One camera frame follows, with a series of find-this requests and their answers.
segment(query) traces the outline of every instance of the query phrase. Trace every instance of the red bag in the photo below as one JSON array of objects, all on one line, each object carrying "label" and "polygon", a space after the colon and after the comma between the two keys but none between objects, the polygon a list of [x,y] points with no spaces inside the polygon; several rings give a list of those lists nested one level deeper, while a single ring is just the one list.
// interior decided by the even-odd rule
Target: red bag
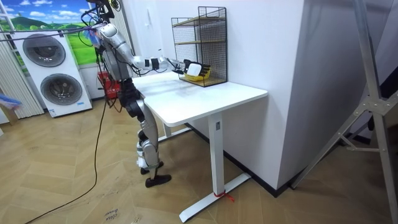
[{"label": "red bag", "polygon": [[115,99],[118,97],[118,91],[120,90],[120,84],[118,82],[112,82],[109,79],[108,72],[98,72],[98,79],[105,88],[106,97],[108,99]]}]

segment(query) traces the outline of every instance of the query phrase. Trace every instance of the washing machine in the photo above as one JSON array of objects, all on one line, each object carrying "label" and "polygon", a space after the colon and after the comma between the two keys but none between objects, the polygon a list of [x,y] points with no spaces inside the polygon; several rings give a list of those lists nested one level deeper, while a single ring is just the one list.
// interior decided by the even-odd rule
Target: washing machine
[{"label": "washing machine", "polygon": [[92,109],[65,35],[57,31],[16,32],[12,38],[31,38],[14,43],[52,117]]}]

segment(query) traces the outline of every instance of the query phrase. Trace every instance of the red zip tie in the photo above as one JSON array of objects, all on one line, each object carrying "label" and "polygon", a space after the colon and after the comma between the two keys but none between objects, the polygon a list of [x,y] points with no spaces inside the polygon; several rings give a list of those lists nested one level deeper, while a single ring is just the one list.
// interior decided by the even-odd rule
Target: red zip tie
[{"label": "red zip tie", "polygon": [[225,193],[225,190],[224,190],[223,193],[221,193],[221,194],[219,194],[219,195],[217,195],[216,193],[213,193],[213,194],[214,194],[215,197],[222,197],[222,196],[225,195],[225,196],[228,197],[232,202],[235,202],[235,199],[234,199],[232,196],[230,196],[229,194]]}]

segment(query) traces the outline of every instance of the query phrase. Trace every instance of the blue sky painting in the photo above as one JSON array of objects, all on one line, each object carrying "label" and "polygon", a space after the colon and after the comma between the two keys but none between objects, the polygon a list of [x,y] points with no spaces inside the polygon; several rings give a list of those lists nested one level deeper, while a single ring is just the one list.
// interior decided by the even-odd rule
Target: blue sky painting
[{"label": "blue sky painting", "polygon": [[81,14],[88,10],[85,0],[1,0],[8,14],[43,21],[45,23],[81,22]]}]

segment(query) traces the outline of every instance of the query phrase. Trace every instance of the white curtain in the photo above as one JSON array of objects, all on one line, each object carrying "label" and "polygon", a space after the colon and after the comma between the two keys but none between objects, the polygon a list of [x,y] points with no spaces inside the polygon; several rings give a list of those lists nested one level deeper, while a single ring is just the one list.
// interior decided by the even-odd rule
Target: white curtain
[{"label": "white curtain", "polygon": [[5,95],[22,102],[22,106],[15,110],[18,118],[44,113],[7,42],[0,42],[0,89]]}]

